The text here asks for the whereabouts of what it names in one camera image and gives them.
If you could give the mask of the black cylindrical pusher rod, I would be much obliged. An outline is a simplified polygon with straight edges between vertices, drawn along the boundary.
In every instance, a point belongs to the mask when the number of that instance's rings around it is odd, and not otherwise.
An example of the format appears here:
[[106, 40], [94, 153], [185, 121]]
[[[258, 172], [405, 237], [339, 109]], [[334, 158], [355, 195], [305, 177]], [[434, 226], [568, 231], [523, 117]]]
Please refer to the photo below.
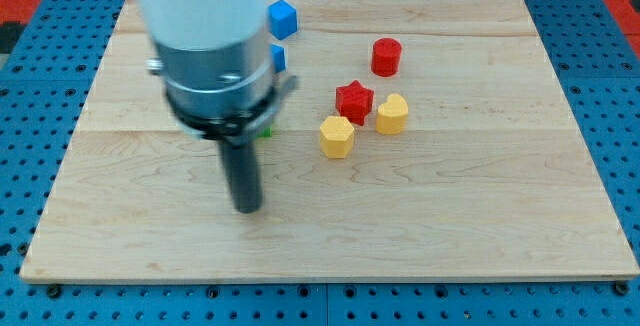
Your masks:
[[219, 149], [235, 209], [244, 214], [258, 211], [263, 204], [263, 190], [254, 143], [221, 142]]

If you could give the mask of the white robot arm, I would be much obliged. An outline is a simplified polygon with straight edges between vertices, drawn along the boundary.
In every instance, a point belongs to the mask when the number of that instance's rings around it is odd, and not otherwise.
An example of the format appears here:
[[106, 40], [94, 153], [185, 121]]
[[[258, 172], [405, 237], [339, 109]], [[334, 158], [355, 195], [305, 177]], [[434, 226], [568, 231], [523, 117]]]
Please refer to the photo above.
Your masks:
[[267, 0], [138, 0], [177, 121], [218, 143], [231, 199], [241, 213], [263, 203], [255, 139], [298, 79], [279, 78], [270, 50]]

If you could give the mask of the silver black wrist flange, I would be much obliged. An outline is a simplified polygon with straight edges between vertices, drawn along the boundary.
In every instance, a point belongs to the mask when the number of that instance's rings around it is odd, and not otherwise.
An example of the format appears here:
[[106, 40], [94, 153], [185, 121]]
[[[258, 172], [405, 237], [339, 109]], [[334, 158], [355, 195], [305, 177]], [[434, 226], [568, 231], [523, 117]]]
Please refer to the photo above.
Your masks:
[[274, 121], [299, 78], [274, 71], [268, 32], [203, 50], [154, 43], [147, 62], [165, 84], [165, 97], [178, 122], [198, 137], [244, 145]]

